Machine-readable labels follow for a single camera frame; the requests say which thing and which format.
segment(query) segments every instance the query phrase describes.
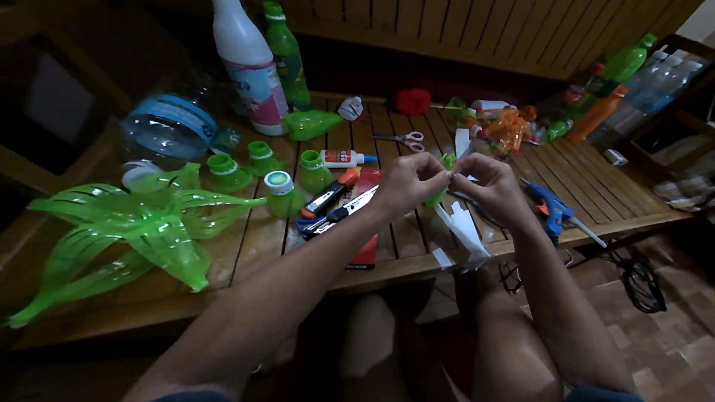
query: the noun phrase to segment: scissors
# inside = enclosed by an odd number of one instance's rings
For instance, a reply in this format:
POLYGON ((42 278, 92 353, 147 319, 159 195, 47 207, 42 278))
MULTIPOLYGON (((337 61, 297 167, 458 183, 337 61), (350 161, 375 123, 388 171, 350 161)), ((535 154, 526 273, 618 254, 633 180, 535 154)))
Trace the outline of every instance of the scissors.
POLYGON ((413 131, 410 134, 395 136, 395 135, 385 135, 379 132, 373 132, 373 138, 375 139, 388 139, 390 141, 397 141, 402 145, 405 145, 410 151, 418 154, 425 151, 425 146, 420 144, 420 141, 425 139, 425 135, 419 131, 413 131))

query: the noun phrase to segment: person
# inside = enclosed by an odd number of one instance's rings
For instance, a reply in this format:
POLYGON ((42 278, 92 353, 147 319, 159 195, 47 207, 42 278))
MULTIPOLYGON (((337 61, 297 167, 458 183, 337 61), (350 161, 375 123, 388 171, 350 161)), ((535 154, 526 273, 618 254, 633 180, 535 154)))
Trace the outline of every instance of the person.
MULTIPOLYGON (((297 330, 352 256, 447 186, 472 197, 509 229, 533 316, 532 321, 484 270, 458 275, 460 314, 477 335, 474 400, 562 401, 568 384, 569 401, 642 401, 604 324, 527 206, 511 167, 472 154, 448 172, 427 152, 396 159, 366 206, 232 286, 124 400, 240 400, 252 370, 297 330)), ((395 316, 384 300, 363 298, 353 317, 338 368, 347 384, 345 400, 426 400, 408 389, 395 365, 384 364, 394 359, 395 347, 395 316)))

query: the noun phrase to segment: orange plastic bottle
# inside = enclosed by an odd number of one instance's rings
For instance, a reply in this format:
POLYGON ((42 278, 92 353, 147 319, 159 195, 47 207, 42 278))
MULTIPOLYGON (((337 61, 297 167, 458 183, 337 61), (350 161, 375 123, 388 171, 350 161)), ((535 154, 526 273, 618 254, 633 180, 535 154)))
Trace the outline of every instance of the orange plastic bottle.
POLYGON ((628 88, 617 87, 607 97, 596 102, 566 133, 566 139, 574 144, 583 141, 611 113, 616 111, 618 103, 627 92, 628 88))

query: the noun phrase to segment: forearm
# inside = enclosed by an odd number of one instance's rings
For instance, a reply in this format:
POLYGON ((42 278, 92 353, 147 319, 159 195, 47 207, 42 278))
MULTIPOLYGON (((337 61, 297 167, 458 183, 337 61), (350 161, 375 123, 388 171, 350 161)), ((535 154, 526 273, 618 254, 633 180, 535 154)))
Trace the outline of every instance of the forearm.
MULTIPOLYGON (((367 206, 213 303, 135 386, 217 384, 246 375, 295 331, 360 248, 390 221, 367 206)), ((132 392, 131 396, 144 394, 132 392)))
POLYGON ((634 391, 618 348, 538 221, 529 220, 512 233, 534 326, 564 380, 634 391))

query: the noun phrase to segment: hand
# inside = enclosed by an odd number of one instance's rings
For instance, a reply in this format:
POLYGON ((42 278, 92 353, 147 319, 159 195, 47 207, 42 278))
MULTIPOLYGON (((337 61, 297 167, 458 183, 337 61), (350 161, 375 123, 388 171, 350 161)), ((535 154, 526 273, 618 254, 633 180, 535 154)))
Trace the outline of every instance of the hand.
POLYGON ((452 171, 450 190, 463 192, 479 202, 491 217, 509 230, 538 223, 524 200, 511 166, 475 153, 458 160, 452 171), (477 177, 479 184, 467 179, 468 175, 477 177))
POLYGON ((393 161, 368 205, 380 208, 393 220, 444 190, 450 177, 451 173, 429 152, 399 157, 393 161))

